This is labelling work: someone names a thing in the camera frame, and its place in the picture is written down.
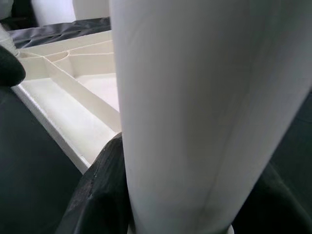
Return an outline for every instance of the black fabric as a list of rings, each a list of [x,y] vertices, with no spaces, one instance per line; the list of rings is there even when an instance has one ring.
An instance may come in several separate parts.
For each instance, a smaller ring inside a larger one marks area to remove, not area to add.
[[[14,30],[9,31],[9,34],[17,48],[26,48],[104,32],[110,29],[110,18],[99,18]]]
[[[53,234],[80,171],[9,87],[0,87],[0,234]]]
[[[25,70],[21,63],[14,55],[0,46],[0,86],[17,85],[25,76]]]
[[[127,234],[130,213],[120,133],[81,178],[56,234]]]
[[[268,165],[233,222],[235,234],[311,234],[312,220]]]

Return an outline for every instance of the white plastic part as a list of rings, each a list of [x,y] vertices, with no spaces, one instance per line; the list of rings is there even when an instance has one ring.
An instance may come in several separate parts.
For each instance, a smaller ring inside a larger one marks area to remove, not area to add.
[[[111,1],[136,234],[226,233],[311,88],[301,3]]]
[[[39,26],[108,17],[108,0],[32,0]]]
[[[26,78],[15,92],[83,173],[121,131],[109,39],[105,32],[20,50]]]

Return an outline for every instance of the white plastic tray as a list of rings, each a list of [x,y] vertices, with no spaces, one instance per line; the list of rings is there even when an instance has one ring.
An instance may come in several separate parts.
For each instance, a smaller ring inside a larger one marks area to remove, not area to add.
[[[20,50],[14,91],[84,173],[121,131],[111,32]]]

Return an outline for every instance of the white wall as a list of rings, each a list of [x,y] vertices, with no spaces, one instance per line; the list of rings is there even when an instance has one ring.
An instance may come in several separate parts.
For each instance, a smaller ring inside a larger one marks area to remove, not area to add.
[[[109,0],[32,0],[39,26],[107,17]]]

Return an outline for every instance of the white tube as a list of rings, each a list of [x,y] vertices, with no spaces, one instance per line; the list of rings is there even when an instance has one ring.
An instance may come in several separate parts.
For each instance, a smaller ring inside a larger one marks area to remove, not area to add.
[[[114,0],[137,234],[220,234],[312,79],[311,1]]]

